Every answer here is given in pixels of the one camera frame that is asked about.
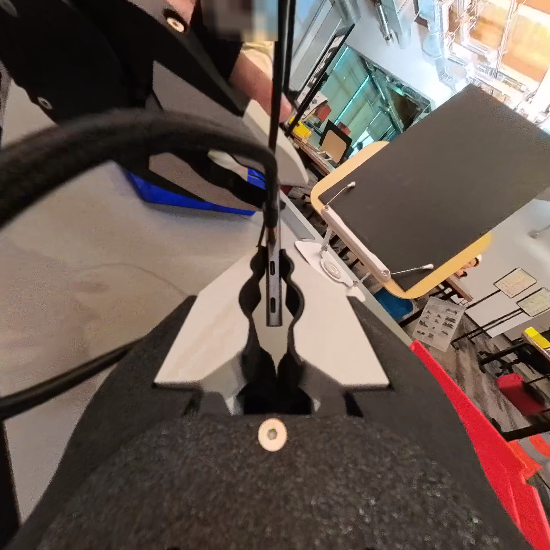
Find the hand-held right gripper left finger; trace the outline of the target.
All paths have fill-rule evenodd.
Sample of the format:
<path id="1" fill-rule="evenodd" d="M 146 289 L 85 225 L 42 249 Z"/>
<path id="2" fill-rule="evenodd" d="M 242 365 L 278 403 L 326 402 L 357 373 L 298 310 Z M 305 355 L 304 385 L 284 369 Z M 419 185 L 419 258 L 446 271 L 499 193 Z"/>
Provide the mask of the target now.
<path id="1" fill-rule="evenodd" d="M 264 261 L 264 251 L 249 252 L 195 297 L 156 386 L 218 394 L 230 412 L 242 412 L 241 391 L 274 378 L 252 316 L 262 298 Z"/>

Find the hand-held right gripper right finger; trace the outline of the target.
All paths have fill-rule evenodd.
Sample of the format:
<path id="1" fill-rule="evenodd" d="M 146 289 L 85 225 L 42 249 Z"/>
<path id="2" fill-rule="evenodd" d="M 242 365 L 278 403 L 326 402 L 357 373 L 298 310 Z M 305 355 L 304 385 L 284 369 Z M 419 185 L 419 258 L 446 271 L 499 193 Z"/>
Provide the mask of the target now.
<path id="1" fill-rule="evenodd" d="M 353 306 L 364 306 L 357 285 L 328 254 L 283 252 L 280 271 L 292 315 L 288 352 L 298 364 L 298 388 L 318 411 L 350 392 L 387 390 L 390 381 Z"/>

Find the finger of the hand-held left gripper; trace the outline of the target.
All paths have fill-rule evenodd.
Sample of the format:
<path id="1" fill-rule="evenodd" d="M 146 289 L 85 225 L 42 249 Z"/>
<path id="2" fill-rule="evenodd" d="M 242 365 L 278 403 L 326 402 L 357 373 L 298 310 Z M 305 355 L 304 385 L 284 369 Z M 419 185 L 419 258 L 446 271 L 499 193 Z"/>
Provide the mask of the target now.
<path id="1" fill-rule="evenodd" d="M 246 203 L 229 190 L 208 182 L 185 161 L 172 154 L 150 156 L 148 168 L 158 176 L 175 184 L 192 195 L 222 207 L 237 210 L 261 211 L 262 207 Z"/>
<path id="2" fill-rule="evenodd" d="M 250 100 L 243 115 L 243 122 L 251 134 L 264 146 L 268 146 L 270 116 L 255 100 Z M 308 180 L 306 168 L 293 146 L 293 142 L 278 129 L 275 156 L 281 185 L 304 187 Z"/>

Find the blue storage bin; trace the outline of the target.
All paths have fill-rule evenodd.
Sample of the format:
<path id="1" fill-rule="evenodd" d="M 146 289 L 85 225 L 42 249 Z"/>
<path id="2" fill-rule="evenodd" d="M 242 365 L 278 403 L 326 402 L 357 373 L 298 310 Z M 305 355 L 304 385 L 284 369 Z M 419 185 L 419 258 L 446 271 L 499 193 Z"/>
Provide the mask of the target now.
<path id="1" fill-rule="evenodd" d="M 126 169 L 123 169 L 123 173 L 126 180 L 133 187 L 136 195 L 145 203 L 157 206 L 243 215 L 246 217 L 251 217 L 256 213 L 256 210 L 222 206 L 217 203 L 199 200 L 186 195 L 180 195 L 174 191 L 169 191 L 147 182 L 137 175 L 128 172 Z"/>

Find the grey USB hub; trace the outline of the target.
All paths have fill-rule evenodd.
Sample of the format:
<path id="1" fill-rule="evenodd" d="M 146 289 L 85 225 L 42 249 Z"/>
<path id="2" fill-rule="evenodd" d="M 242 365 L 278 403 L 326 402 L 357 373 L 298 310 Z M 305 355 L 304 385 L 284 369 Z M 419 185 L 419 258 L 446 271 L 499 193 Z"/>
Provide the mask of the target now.
<path id="1" fill-rule="evenodd" d="M 268 147 L 276 157 L 280 115 L 283 95 L 288 92 L 292 63 L 295 1 L 277 2 L 277 40 L 274 43 L 272 100 Z M 265 172 L 266 203 L 264 222 L 259 246 L 265 247 L 264 264 L 266 274 L 266 324 L 269 327 L 282 325 L 282 279 L 280 275 L 281 220 L 279 168 Z"/>

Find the red storage bin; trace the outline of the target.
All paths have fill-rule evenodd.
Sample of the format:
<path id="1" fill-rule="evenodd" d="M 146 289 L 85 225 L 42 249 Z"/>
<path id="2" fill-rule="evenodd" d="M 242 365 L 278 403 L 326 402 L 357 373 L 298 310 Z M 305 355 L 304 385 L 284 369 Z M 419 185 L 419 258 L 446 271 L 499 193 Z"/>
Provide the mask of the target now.
<path id="1" fill-rule="evenodd" d="M 410 349 L 453 404 L 486 478 L 516 527 L 533 549 L 549 549 L 549 523 L 537 489 L 528 483 L 540 465 L 519 451 L 519 444 L 505 441 L 419 341 L 414 340 Z"/>

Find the grey desk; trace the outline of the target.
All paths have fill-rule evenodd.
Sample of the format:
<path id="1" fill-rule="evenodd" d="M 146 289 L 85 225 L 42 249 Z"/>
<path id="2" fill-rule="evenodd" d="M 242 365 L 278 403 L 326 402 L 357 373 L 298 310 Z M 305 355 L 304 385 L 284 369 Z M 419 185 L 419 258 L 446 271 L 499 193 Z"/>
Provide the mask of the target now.
<path id="1" fill-rule="evenodd" d="M 147 335 L 258 242 L 252 217 L 146 204 L 107 164 L 1 231 L 1 395 Z M 8 420 L 19 519 L 114 367 Z"/>

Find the person's left hand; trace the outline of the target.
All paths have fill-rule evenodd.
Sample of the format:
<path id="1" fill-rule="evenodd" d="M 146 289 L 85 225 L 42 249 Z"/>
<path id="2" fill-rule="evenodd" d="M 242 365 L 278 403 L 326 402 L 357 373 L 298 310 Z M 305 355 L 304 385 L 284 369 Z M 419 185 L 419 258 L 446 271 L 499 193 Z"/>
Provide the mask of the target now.
<path id="1" fill-rule="evenodd" d="M 272 56 L 258 49 L 241 50 L 233 66 L 229 83 L 256 101 L 267 114 L 272 112 Z"/>

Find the wooden board with black panel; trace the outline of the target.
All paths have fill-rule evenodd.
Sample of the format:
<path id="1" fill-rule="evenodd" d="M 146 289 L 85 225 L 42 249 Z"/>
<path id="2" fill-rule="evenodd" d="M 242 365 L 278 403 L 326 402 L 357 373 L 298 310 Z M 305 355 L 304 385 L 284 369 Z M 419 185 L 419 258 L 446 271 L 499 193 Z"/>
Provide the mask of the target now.
<path id="1" fill-rule="evenodd" d="M 491 231 L 549 188 L 549 135 L 468 85 L 392 142 L 374 142 L 318 182 L 323 203 L 418 298 L 484 253 Z"/>
<path id="2" fill-rule="evenodd" d="M 332 163 L 340 164 L 347 158 L 351 144 L 349 131 L 328 119 L 320 139 L 320 151 L 329 155 Z"/>

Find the blue plastic container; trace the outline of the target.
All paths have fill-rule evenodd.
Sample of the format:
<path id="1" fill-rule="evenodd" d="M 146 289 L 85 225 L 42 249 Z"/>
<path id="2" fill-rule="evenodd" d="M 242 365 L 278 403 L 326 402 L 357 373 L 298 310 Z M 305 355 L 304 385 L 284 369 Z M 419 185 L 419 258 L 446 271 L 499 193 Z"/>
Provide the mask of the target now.
<path id="1" fill-rule="evenodd" d="M 414 310 L 414 304 L 411 300 L 399 298 L 386 288 L 381 288 L 375 292 L 374 298 L 395 321 L 401 321 Z"/>

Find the printed paper sheet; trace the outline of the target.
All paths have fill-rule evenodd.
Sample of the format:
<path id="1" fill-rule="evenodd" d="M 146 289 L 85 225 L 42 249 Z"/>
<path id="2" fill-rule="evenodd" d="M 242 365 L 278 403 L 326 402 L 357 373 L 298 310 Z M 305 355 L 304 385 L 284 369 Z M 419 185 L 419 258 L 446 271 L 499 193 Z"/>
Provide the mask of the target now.
<path id="1" fill-rule="evenodd" d="M 452 300 L 430 297 L 417 320 L 412 339 L 447 351 L 465 311 L 465 306 Z"/>

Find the red stool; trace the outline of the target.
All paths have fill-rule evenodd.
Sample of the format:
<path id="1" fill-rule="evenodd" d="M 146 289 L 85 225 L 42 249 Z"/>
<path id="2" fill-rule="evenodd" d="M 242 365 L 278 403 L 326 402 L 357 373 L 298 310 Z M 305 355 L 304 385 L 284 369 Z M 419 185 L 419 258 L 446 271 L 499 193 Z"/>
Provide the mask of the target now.
<path id="1" fill-rule="evenodd" d="M 519 374 L 507 374 L 496 378 L 496 384 L 504 397 L 525 417 L 534 417 L 548 410 L 545 398 Z"/>

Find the white sign on stand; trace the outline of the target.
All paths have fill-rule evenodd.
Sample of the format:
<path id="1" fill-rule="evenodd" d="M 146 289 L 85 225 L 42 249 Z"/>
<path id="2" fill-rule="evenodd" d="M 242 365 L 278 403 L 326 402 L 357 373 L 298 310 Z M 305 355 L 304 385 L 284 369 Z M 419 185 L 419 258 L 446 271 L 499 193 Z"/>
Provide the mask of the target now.
<path id="1" fill-rule="evenodd" d="M 518 308 L 530 318 L 549 311 L 549 289 L 540 288 L 516 302 Z"/>
<path id="2" fill-rule="evenodd" d="M 493 283 L 499 292 L 510 299 L 519 296 L 536 284 L 537 279 L 520 267 L 513 269 Z"/>

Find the silver ventilation duct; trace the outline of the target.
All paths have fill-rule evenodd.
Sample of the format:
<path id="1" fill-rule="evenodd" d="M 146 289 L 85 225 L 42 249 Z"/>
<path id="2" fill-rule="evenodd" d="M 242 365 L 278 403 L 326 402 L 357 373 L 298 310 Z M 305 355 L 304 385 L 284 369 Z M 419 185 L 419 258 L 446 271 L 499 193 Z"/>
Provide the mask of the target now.
<path id="1" fill-rule="evenodd" d="M 387 44 L 409 46 L 414 24 L 423 21 L 426 34 L 422 49 L 431 59 L 449 56 L 449 11 L 451 1 L 374 1 L 380 31 Z"/>

